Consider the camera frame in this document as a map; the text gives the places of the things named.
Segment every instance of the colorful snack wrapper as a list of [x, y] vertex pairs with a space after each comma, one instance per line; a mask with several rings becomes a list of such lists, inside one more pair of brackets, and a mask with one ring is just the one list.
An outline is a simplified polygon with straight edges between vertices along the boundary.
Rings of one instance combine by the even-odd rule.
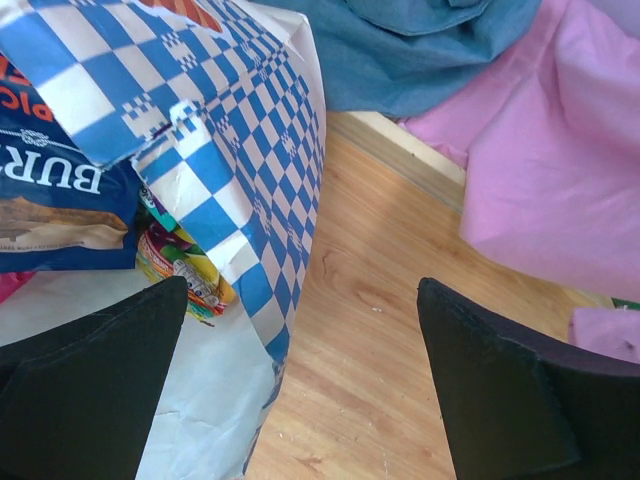
[[140, 181], [91, 165], [0, 56], [0, 273], [133, 268]]
[[187, 311], [198, 320], [209, 323], [236, 298], [233, 288], [180, 227], [167, 232], [153, 222], [138, 242], [138, 266], [153, 282], [172, 275], [187, 279], [189, 306]]
[[175, 221], [171, 214], [165, 210], [156, 197], [154, 197], [145, 186], [140, 188], [140, 201], [167, 232], [173, 232], [178, 228], [178, 222]]

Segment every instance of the wooden floor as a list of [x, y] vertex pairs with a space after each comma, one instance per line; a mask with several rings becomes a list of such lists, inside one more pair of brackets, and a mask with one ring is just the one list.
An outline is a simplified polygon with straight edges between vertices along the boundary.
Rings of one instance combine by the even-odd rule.
[[497, 267], [459, 217], [330, 134], [311, 267], [249, 480], [454, 479], [416, 287], [431, 276], [558, 338], [581, 294]]

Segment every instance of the pink fabric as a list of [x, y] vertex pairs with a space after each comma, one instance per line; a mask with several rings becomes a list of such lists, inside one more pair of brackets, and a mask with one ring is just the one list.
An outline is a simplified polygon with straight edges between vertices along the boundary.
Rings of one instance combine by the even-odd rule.
[[629, 35], [640, 37], [640, 0], [589, 0]]
[[569, 343], [607, 357], [640, 363], [640, 312], [577, 308], [569, 325]]
[[530, 275], [640, 300], [640, 41], [543, 0], [467, 88], [406, 121], [467, 168], [462, 236]]
[[0, 303], [15, 293], [20, 287], [31, 280], [35, 273], [1, 273], [0, 274]]

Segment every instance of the wooden baseboard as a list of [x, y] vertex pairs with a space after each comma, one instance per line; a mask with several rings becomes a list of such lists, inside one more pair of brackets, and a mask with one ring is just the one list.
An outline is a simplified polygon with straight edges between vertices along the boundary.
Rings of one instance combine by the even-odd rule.
[[[393, 121], [375, 112], [329, 113], [327, 125], [432, 197], [462, 213], [465, 171]], [[614, 308], [607, 296], [581, 294], [597, 305]]]

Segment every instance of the paper bag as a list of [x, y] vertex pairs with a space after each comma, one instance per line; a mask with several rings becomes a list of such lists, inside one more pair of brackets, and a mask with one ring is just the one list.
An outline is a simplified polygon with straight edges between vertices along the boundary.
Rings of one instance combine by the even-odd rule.
[[[12, 0], [0, 51], [92, 164], [134, 164], [240, 297], [213, 326], [185, 319], [137, 478], [242, 478], [318, 208], [325, 110], [306, 19], [225, 0]], [[0, 343], [147, 285], [137, 270], [39, 273], [0, 305]]]

